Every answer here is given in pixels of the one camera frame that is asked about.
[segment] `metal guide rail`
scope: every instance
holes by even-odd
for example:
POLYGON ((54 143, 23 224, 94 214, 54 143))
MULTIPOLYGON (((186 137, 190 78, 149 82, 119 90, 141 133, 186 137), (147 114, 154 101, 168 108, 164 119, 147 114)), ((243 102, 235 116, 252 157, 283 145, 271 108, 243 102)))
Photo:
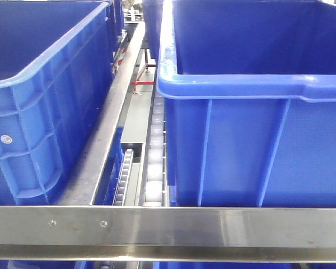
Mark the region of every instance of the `metal guide rail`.
MULTIPOLYGON (((0 259, 336 262, 336 208, 93 206, 143 37, 138 23, 61 205, 0 206, 0 259)), ((117 205, 137 204, 129 153, 117 205)))

